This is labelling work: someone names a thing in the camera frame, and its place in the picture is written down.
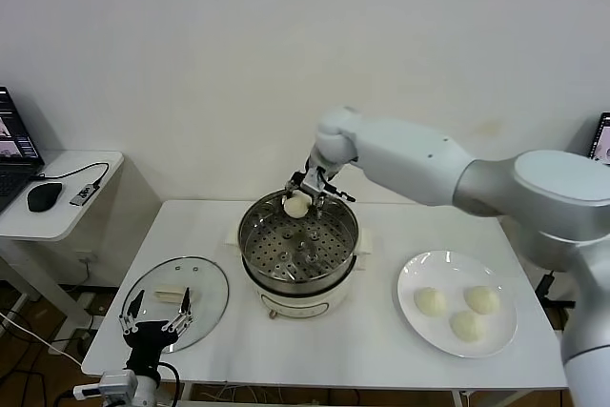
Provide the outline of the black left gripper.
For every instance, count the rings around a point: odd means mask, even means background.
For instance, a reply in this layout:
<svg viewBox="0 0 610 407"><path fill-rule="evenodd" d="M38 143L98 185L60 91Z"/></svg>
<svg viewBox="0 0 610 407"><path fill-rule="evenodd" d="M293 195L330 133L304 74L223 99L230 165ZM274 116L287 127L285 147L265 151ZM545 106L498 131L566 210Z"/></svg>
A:
<svg viewBox="0 0 610 407"><path fill-rule="evenodd" d="M134 372L155 372L163 350L175 344L178 332L184 332L193 321L191 292L187 287L178 314L169 322L142 321L136 324L144 294L145 291L141 290L118 319L124 340L131 349L126 368Z"/></svg>

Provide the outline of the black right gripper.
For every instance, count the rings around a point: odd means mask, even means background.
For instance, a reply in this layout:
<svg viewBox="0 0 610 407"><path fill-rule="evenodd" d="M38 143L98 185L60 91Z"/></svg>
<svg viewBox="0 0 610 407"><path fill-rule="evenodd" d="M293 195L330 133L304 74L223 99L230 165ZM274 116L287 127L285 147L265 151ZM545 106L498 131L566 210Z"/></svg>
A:
<svg viewBox="0 0 610 407"><path fill-rule="evenodd" d="M310 181L330 183L339 173L339 166L333 163L318 163L314 158L308 158L305 163L306 178ZM306 194L301 189L301 183L294 180L288 180L284 187L286 198L297 196L305 196ZM327 210L327 207L335 201L335 198L325 191L316 193L312 197L312 207L316 217L321 217Z"/></svg>

